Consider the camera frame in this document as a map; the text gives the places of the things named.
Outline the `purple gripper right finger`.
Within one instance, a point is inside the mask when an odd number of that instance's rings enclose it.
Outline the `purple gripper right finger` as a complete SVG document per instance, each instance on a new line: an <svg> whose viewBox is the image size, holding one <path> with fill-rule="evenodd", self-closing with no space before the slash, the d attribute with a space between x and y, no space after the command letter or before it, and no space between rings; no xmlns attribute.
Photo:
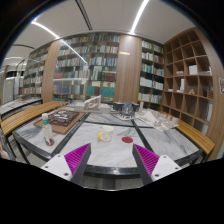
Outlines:
<svg viewBox="0 0 224 224"><path fill-rule="evenodd" d="M132 154L136 161L143 184L150 184L152 182L151 175L159 160L159 156L137 144L133 145Z"/></svg>

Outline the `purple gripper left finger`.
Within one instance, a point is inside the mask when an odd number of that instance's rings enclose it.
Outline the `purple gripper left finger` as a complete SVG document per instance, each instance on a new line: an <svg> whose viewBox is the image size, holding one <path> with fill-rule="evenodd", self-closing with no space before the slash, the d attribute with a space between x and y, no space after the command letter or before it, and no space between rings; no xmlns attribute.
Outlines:
<svg viewBox="0 0 224 224"><path fill-rule="evenodd" d="M79 185L91 155L91 144L80 146L65 155L65 160L72 172L71 182Z"/></svg>

